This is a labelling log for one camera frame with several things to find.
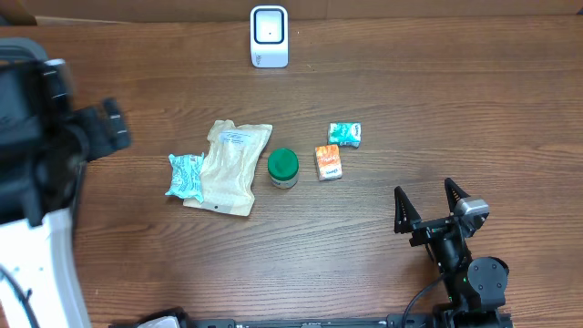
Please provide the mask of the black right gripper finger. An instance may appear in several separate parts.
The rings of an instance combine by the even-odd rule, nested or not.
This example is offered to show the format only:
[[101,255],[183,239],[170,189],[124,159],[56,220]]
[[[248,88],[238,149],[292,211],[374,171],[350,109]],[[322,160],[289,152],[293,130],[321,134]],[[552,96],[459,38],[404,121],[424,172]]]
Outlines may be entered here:
[[394,232],[408,233],[413,232],[417,225],[422,222],[419,213],[409,200],[401,187],[394,189],[395,215],[394,215]]
[[455,212],[455,207],[461,199],[468,198],[469,195],[463,191],[451,178],[445,179],[445,194],[447,197],[449,211]]

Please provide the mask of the teal tissue pack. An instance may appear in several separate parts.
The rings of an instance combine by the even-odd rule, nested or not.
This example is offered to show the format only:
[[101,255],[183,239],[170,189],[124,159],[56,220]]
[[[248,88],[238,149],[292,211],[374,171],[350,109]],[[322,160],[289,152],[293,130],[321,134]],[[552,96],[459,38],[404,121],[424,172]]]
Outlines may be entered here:
[[360,122],[333,122],[328,128],[328,143],[358,149],[362,141]]

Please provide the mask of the light blue snack packet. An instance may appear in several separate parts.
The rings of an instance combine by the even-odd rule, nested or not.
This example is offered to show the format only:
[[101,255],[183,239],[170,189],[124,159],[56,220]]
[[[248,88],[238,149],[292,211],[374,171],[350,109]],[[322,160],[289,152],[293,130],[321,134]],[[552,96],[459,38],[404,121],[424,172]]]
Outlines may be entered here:
[[204,161],[204,154],[185,154],[176,156],[169,154],[169,163],[172,168],[171,182],[166,196],[180,199],[195,199],[203,202],[200,173]]

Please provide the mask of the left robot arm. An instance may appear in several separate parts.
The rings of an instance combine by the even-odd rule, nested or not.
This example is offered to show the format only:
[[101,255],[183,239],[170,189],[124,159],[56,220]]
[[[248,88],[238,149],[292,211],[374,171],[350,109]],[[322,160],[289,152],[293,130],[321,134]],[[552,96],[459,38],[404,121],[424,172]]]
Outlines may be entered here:
[[73,254],[87,164],[126,149],[115,99],[74,110],[66,64],[1,67],[1,305],[13,327],[88,327]]

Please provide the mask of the orange tissue pack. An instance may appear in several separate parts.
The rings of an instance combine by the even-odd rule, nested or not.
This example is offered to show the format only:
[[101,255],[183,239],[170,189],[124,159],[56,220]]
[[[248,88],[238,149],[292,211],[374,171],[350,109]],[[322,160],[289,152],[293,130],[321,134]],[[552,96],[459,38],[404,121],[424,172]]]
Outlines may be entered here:
[[340,150],[337,145],[316,147],[315,164],[319,181],[340,179],[343,175]]

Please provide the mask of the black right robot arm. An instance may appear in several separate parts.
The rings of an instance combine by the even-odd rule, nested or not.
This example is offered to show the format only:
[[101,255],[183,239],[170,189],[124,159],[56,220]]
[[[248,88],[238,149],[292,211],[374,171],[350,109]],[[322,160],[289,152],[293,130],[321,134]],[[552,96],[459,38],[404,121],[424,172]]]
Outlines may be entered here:
[[[437,265],[439,276],[418,292],[399,316],[387,317],[398,327],[511,327],[511,316],[499,308],[506,304],[509,268],[497,257],[473,258],[466,240],[473,237],[489,215],[485,200],[470,196],[452,179],[445,179],[449,215],[424,221],[400,187],[394,189],[394,232],[409,233],[411,246],[423,246]],[[448,302],[431,313],[411,314],[417,301],[442,283]]]

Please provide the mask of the white plastic pouch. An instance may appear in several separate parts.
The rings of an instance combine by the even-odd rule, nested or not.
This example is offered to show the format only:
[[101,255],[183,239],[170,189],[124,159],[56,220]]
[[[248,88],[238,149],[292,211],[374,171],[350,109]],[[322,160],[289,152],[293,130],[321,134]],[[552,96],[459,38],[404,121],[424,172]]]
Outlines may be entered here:
[[186,199],[183,205],[249,216],[255,201],[251,191],[255,169],[271,132],[270,124],[237,126],[231,120],[217,120],[207,136],[209,153],[199,175],[203,200]]

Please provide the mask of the green lid jar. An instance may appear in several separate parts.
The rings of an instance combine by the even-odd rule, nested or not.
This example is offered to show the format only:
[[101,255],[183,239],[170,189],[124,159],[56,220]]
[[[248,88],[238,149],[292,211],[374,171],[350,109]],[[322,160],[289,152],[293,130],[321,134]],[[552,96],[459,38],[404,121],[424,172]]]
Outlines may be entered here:
[[268,172],[274,186],[290,189],[298,181],[299,160],[290,149],[274,150],[268,157]]

